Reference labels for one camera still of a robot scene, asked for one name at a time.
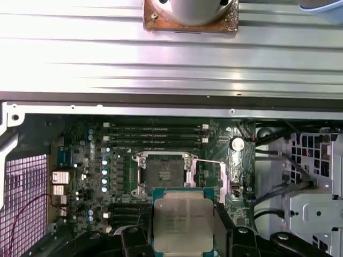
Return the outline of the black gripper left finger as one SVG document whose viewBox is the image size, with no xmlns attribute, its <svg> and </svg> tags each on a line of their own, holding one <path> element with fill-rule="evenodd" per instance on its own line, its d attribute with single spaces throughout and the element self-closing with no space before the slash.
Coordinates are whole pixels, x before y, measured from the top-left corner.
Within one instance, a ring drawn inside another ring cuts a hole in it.
<svg viewBox="0 0 343 257">
<path fill-rule="evenodd" d="M 153 256 L 144 230 L 136 226 L 124 229 L 120 235 L 92 231 L 80 238 L 76 256 Z"/>
</svg>

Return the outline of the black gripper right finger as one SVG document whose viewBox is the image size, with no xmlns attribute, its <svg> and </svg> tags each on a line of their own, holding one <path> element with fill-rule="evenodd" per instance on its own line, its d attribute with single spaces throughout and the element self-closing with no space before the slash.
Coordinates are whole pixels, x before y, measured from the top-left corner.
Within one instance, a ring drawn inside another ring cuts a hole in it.
<svg viewBox="0 0 343 257">
<path fill-rule="evenodd" d="M 252 229 L 235 227 L 228 237 L 228 256 L 309 256 L 310 245 L 289 232 L 276 232 L 269 240 Z"/>
</svg>

